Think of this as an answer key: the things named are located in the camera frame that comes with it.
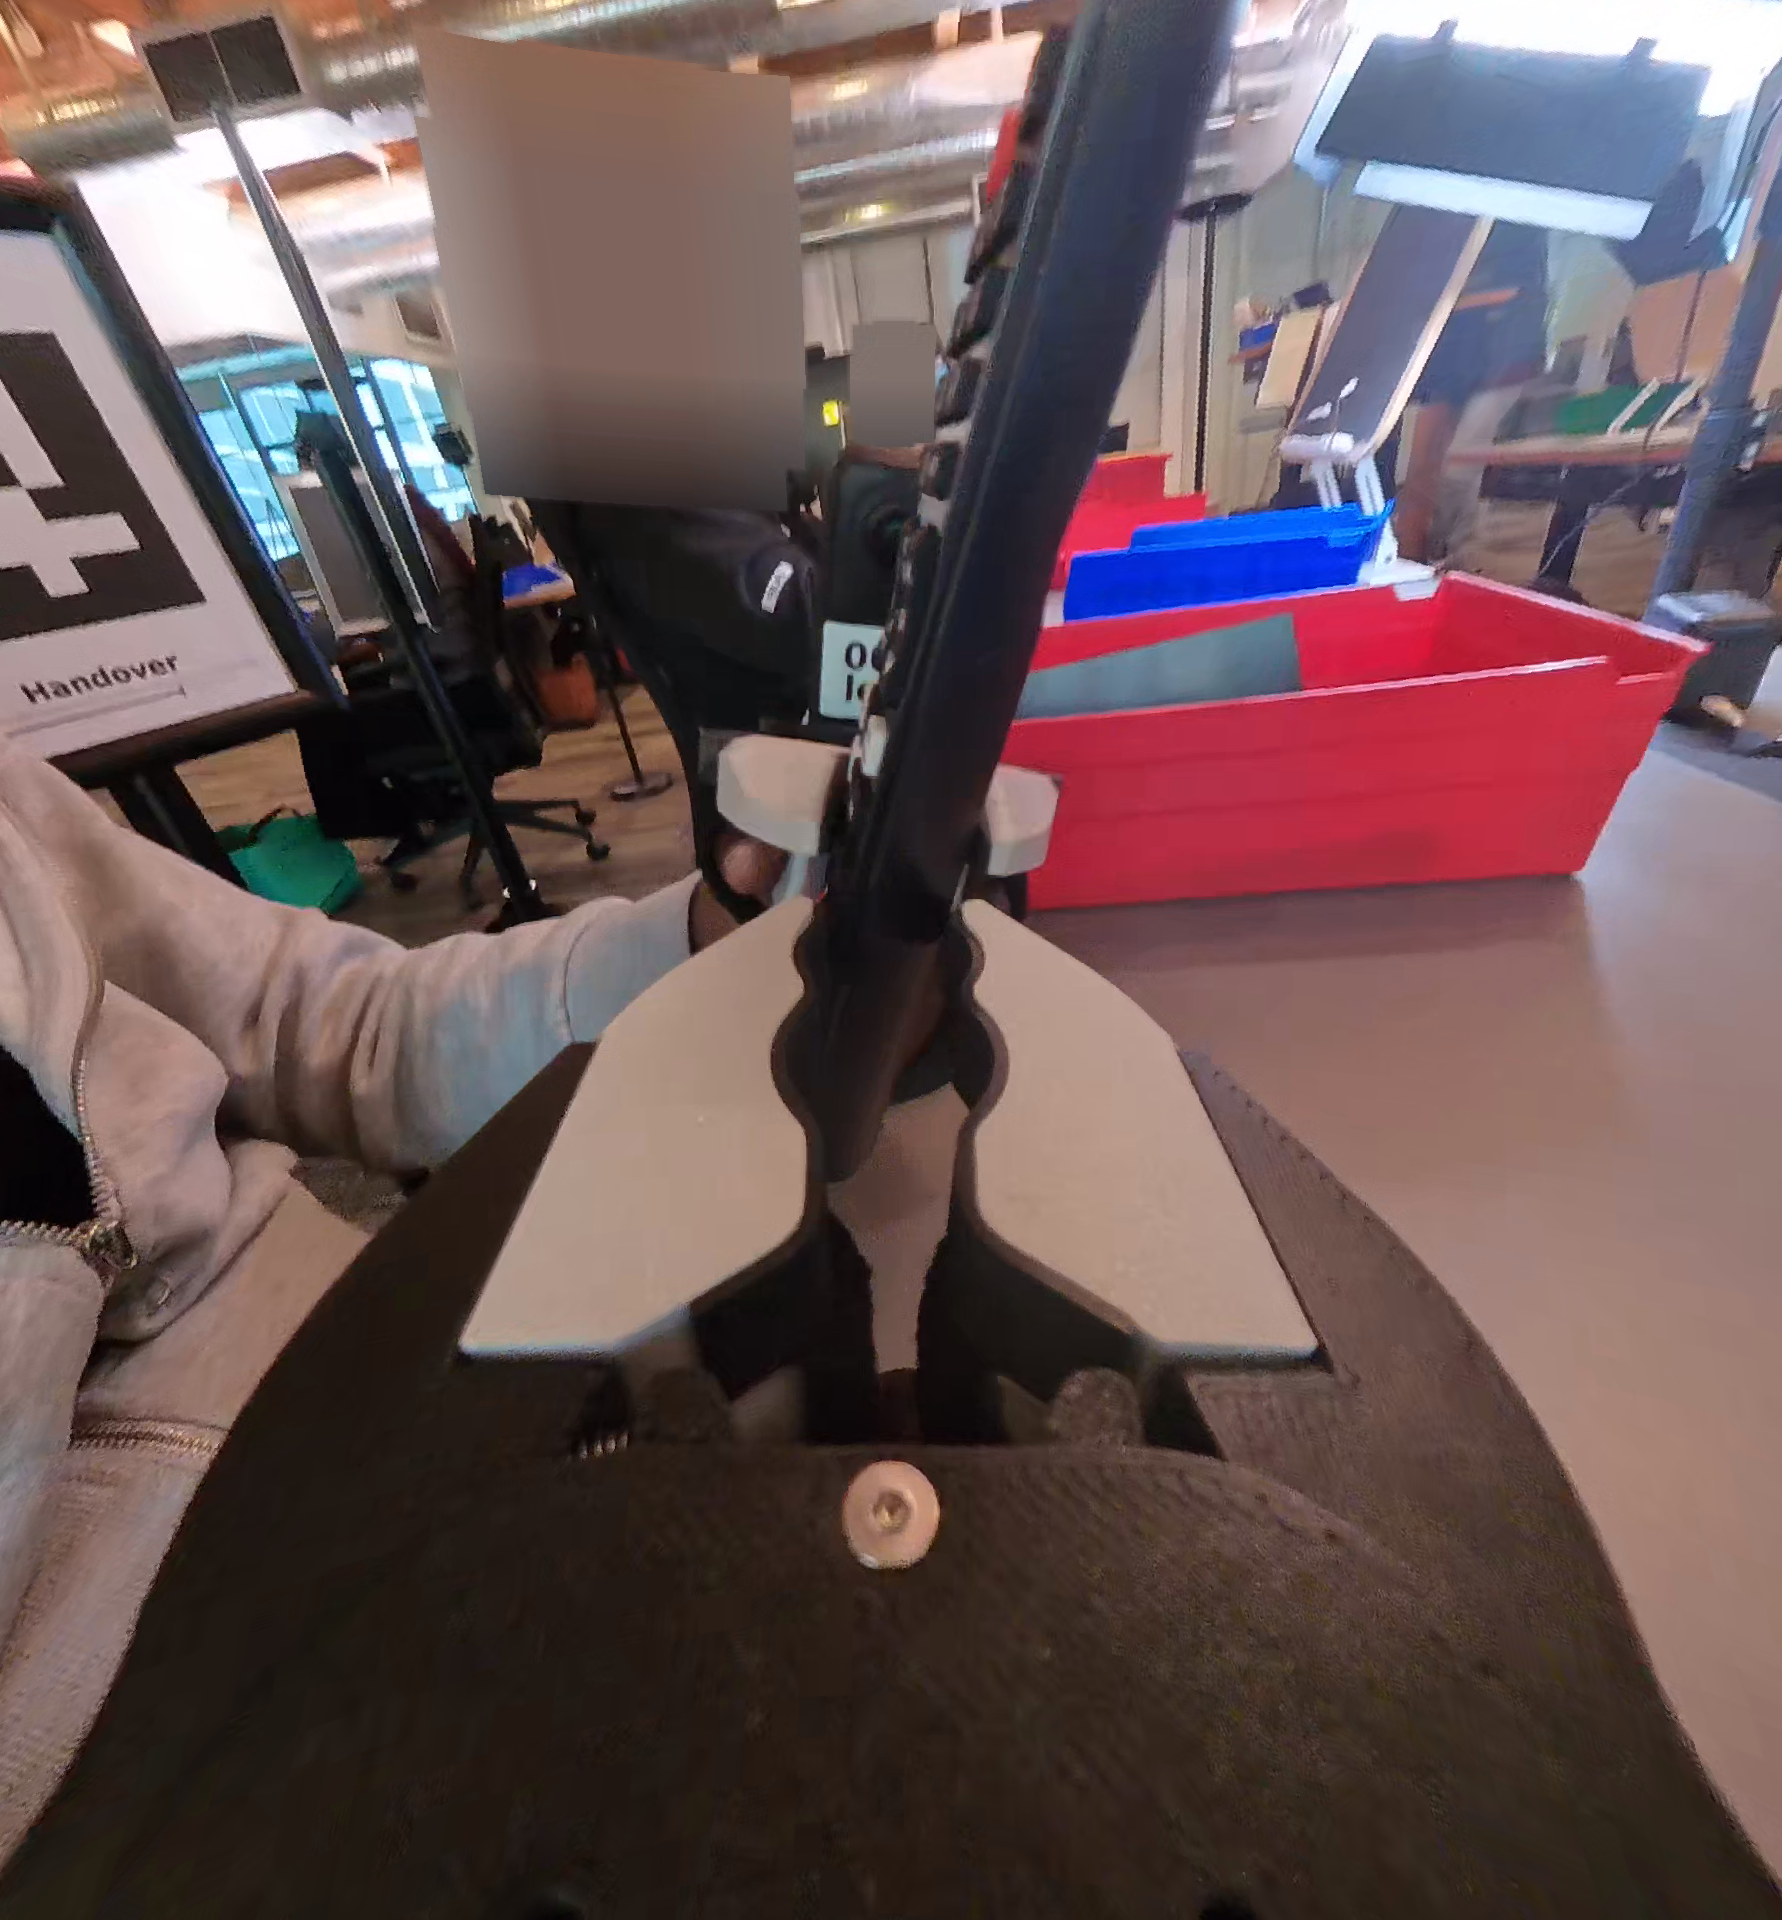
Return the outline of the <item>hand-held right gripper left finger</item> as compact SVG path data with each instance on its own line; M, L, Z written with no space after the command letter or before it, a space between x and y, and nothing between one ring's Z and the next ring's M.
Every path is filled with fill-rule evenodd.
M636 994L596 1043L489 1276L469 1359L803 1363L809 1138L773 1050L809 901L778 901Z

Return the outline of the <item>glowing light panel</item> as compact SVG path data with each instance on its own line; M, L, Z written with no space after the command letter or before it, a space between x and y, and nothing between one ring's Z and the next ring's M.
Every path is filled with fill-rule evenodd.
M1353 33L1293 162L1382 204L1633 239L1681 170L1709 66Z

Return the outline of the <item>black pole with disc top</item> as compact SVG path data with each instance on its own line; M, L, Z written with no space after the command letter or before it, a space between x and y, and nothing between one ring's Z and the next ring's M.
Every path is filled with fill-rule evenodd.
M1246 215L1249 192L1221 192L1202 197L1189 210L1200 223L1195 269L1195 387L1193 387L1193 437L1189 437L1189 493L1208 490L1208 409L1211 409L1211 350L1215 350L1215 251L1225 223Z

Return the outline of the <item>tan slanted boards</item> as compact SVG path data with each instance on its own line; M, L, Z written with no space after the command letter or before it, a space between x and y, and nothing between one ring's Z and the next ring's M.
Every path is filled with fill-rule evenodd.
M1258 409L1289 414L1304 394L1333 304L1289 304L1277 314L1254 394Z

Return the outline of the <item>dark blue bin stack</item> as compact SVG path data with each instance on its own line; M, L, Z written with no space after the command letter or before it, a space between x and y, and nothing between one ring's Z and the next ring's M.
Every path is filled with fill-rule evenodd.
M1312 505L1289 511L1177 518L1138 527L1126 546L1079 550L1062 586L1062 618L1277 603L1346 589L1382 546L1392 505Z

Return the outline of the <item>green bag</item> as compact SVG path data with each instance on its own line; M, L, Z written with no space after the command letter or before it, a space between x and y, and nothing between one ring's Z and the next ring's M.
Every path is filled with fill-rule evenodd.
M218 845L258 899L336 916L363 892L354 850L327 836L315 812L276 805L253 821L218 828Z

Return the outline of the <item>black remote control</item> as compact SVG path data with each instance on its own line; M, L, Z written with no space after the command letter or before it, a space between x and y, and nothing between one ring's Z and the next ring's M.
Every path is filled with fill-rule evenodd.
M803 1025L788 1041L822 1174L855 1174L924 1050L945 942L1053 559L1112 419L1237 4L1083 4L1031 63L970 244L880 681L818 827Z

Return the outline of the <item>framed black white marker poster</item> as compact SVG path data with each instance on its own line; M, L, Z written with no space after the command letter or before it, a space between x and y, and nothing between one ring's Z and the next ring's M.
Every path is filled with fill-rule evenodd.
M338 701L87 204L0 178L0 732L130 772Z

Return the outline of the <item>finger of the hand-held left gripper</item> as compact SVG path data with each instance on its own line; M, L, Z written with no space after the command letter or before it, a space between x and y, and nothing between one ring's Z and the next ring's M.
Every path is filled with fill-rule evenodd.
M999 765L974 828L970 884L1025 879L1047 865L1060 780L1022 765Z
M800 736L743 732L716 755L716 828L739 831L788 861L773 905L818 910L848 831L850 750Z

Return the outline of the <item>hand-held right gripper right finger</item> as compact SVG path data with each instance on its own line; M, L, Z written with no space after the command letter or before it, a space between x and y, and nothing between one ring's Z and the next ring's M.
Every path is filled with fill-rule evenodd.
M1135 1356L1312 1359L1318 1335L1158 1022L988 901L962 931L991 1043L962 1137L974 1227Z

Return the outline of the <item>person's left hand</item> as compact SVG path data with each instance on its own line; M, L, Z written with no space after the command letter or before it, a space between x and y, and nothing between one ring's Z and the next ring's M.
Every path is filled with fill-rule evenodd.
M784 884L788 861L767 843L723 831L689 899L689 949L702 953L759 917Z

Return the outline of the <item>wooden workbench green boards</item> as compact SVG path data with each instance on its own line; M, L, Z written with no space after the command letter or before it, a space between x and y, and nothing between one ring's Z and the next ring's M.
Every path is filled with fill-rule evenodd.
M1588 530L1603 515L1630 515L1641 530L1673 518L1688 481L1703 429L1703 387L1650 381L1633 391L1601 425L1558 429L1555 401L1535 401L1544 433L1507 435L1499 446L1459 448L1445 478L1476 478L1481 498L1540 503L1547 509L1544 541L1534 565L1540 589L1575 593L1575 565ZM1740 448L1703 521L1697 570L1719 586L1768 603L1782 565L1782 387L1745 414Z

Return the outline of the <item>red plastic bin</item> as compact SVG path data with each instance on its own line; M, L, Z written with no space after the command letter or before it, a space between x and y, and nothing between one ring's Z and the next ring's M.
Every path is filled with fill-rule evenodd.
M1709 644L1468 573L1044 626L1016 719L1607 665L1670 704Z
M1016 723L1041 910L1567 878L1684 673L1610 660Z

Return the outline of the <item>black tripod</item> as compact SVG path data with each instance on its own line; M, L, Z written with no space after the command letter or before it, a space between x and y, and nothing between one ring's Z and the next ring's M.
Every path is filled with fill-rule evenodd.
M473 736L461 723L447 685L428 656L424 615L436 596L436 577L424 562L423 538L407 498L376 455L375 429L363 414L349 356L334 330L327 301L320 297L311 265L277 210L269 178L255 165L231 107L218 102L208 116L231 151L234 173L276 255L291 304L298 308L315 365L320 369L320 381L327 385L338 416L338 425L330 429L320 414L304 409L298 419L300 451L320 473L320 482L334 497L351 546L375 577L376 599L407 673L418 692L428 726L440 738L445 755L463 788L469 827L478 828L478 843L489 854L503 886L503 905L494 916L494 931L543 922L556 910L542 896L531 870L524 867L511 828L496 805L494 778L486 773L483 755L478 755Z

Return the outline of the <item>white stand frame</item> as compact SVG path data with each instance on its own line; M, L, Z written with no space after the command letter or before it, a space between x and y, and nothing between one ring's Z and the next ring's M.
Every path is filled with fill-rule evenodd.
M1280 467L1293 467L1316 490L1323 511L1344 511L1349 505L1366 524L1377 524L1377 541L1366 546L1358 573L1361 589L1392 589L1408 603L1428 599L1435 589L1435 570L1431 562L1402 559L1399 553L1396 509L1382 490L1377 446L1344 433L1283 435Z

